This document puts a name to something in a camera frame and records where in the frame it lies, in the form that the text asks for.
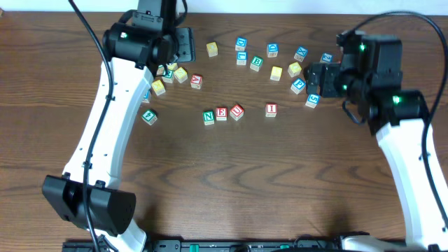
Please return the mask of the blue D block upper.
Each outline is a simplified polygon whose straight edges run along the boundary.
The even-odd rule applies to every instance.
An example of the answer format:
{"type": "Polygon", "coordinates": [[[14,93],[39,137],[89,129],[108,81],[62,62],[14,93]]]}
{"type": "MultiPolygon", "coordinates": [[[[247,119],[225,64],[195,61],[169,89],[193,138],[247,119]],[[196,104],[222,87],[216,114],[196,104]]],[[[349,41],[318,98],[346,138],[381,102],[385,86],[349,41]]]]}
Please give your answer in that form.
{"type": "Polygon", "coordinates": [[[236,51],[245,51],[247,45],[247,39],[243,37],[237,37],[235,41],[235,50],[236,51]]]}

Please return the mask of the blue d block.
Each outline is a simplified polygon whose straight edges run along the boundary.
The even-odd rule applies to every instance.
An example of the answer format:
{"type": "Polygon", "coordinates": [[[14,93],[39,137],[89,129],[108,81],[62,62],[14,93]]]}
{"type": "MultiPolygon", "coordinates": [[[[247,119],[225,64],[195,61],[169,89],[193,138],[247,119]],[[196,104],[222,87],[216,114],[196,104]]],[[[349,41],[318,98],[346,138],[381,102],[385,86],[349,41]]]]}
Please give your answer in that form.
{"type": "Polygon", "coordinates": [[[235,50],[236,51],[245,51],[247,45],[247,39],[243,37],[237,37],[235,41],[235,50]]]}
{"type": "Polygon", "coordinates": [[[279,53],[279,45],[277,43],[267,44],[267,57],[277,57],[279,53]]]}

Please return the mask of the blue P block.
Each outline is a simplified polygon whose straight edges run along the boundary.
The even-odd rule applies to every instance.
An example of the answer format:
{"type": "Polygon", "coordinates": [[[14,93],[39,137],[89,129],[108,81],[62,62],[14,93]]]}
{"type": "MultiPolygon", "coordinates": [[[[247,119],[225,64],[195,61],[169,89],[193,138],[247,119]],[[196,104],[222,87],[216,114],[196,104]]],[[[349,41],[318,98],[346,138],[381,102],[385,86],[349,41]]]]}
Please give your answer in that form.
{"type": "Polygon", "coordinates": [[[301,78],[297,78],[292,82],[290,89],[293,91],[293,93],[298,95],[305,89],[305,87],[306,83],[301,78]]]}

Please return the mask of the yellow block beside R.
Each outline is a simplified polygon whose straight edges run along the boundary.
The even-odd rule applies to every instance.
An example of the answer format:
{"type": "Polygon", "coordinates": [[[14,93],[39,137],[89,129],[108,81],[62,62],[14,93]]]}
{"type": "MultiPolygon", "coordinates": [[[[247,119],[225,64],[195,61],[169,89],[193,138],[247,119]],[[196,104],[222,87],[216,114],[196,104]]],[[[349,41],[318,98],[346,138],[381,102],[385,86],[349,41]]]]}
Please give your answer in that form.
{"type": "Polygon", "coordinates": [[[179,83],[183,83],[188,79],[188,73],[183,67],[179,67],[175,70],[174,77],[179,83]]]}

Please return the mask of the green B block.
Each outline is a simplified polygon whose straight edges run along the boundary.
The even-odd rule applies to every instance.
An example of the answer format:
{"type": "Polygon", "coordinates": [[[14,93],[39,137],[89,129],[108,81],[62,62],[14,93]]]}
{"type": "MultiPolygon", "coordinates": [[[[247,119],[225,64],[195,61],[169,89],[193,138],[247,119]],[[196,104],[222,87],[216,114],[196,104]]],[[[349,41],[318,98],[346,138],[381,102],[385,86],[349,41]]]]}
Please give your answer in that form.
{"type": "Polygon", "coordinates": [[[250,69],[259,72],[263,65],[264,59],[259,56],[254,56],[251,60],[250,69]]]}

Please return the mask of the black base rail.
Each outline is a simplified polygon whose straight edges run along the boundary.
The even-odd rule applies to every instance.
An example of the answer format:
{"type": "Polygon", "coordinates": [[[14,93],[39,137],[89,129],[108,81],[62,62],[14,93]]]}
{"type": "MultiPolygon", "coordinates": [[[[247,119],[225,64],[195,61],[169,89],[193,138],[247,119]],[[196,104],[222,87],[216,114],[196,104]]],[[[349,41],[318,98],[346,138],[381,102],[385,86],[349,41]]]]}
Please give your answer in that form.
{"type": "Polygon", "coordinates": [[[263,251],[413,251],[403,241],[383,241],[367,233],[338,236],[332,239],[301,235],[291,241],[186,241],[147,239],[146,252],[263,252],[263,251]]]}

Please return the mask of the green R block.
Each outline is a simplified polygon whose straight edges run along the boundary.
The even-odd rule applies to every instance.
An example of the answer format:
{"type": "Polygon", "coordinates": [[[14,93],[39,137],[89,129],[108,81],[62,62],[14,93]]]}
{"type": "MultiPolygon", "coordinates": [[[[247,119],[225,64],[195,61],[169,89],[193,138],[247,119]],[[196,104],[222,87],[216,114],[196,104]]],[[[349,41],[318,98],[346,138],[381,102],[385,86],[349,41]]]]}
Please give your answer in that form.
{"type": "Polygon", "coordinates": [[[166,83],[173,83],[174,82],[174,72],[172,70],[164,71],[162,75],[162,80],[166,83]]]}

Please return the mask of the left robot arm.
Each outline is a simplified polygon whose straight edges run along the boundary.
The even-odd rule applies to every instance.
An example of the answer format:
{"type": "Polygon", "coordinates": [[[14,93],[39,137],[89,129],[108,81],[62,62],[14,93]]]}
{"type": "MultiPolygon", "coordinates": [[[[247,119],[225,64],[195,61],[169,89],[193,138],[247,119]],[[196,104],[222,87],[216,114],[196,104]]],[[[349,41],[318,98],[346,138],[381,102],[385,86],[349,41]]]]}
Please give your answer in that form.
{"type": "Polygon", "coordinates": [[[193,32],[177,0],[140,1],[94,43],[102,59],[98,91],[83,134],[43,196],[59,217],[90,233],[64,251],[143,251],[147,234],[134,220],[136,195],[120,190],[123,158],[137,112],[158,68],[195,60],[193,32]]]}

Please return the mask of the red I block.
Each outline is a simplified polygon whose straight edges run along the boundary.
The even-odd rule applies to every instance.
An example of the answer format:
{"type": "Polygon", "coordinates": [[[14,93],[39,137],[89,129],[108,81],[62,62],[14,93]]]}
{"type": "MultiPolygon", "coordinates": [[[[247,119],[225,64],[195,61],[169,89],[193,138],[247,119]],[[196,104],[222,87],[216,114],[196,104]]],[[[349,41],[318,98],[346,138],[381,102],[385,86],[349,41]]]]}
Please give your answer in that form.
{"type": "Polygon", "coordinates": [[[267,103],[265,106],[265,116],[268,118],[275,118],[277,116],[277,104],[267,103]]]}

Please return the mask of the yellow O block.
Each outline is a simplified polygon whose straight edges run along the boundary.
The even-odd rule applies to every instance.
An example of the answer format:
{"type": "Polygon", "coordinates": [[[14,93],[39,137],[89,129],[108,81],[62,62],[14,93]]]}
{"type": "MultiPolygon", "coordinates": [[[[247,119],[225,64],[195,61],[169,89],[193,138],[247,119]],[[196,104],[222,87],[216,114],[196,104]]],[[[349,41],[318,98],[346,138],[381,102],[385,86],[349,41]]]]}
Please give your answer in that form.
{"type": "Polygon", "coordinates": [[[218,46],[216,42],[210,42],[206,44],[206,50],[209,57],[215,57],[218,55],[218,46]]]}

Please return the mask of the green 4 block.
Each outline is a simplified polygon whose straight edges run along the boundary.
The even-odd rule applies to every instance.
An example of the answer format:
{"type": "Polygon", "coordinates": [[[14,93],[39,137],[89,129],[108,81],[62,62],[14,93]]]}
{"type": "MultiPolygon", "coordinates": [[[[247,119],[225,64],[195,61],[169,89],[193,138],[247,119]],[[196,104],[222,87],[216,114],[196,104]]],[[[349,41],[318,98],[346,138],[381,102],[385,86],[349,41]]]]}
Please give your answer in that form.
{"type": "Polygon", "coordinates": [[[149,125],[153,125],[158,119],[155,112],[150,109],[145,111],[141,116],[141,118],[149,125]]]}

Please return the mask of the red U block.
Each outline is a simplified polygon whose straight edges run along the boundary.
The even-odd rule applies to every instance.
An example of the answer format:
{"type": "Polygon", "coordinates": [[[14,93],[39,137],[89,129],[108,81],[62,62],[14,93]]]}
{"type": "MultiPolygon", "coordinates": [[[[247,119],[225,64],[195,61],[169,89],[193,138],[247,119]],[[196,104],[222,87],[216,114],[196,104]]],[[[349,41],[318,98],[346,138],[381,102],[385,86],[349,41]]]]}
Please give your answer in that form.
{"type": "Polygon", "coordinates": [[[230,109],[230,116],[231,116],[235,121],[238,121],[243,115],[244,115],[244,109],[243,109],[239,104],[235,104],[235,105],[230,109]]]}

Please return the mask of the green N block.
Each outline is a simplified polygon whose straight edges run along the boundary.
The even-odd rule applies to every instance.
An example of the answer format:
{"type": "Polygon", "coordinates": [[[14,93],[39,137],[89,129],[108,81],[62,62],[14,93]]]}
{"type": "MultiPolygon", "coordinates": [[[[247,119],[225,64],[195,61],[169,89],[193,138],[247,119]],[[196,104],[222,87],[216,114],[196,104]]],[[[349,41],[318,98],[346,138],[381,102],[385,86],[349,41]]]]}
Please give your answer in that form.
{"type": "Polygon", "coordinates": [[[213,111],[204,111],[202,113],[205,125],[213,125],[215,123],[215,116],[213,111]]]}

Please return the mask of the red E block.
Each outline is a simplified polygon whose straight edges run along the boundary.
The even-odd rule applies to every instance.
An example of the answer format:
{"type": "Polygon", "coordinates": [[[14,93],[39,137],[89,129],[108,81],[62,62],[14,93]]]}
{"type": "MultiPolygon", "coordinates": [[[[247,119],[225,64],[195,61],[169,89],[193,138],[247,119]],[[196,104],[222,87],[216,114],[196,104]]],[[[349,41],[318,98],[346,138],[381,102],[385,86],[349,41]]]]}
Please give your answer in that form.
{"type": "Polygon", "coordinates": [[[216,120],[226,121],[228,119],[228,108],[227,107],[217,107],[216,108],[216,120]]]}

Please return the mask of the blue S block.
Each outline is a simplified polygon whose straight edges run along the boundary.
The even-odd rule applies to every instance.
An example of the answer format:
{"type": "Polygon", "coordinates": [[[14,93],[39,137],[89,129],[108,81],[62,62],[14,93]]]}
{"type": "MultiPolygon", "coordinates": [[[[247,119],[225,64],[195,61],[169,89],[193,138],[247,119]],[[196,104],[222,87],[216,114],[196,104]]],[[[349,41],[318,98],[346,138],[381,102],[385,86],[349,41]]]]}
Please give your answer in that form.
{"type": "Polygon", "coordinates": [[[315,108],[319,104],[320,96],[317,94],[310,94],[306,100],[305,106],[315,108]]]}

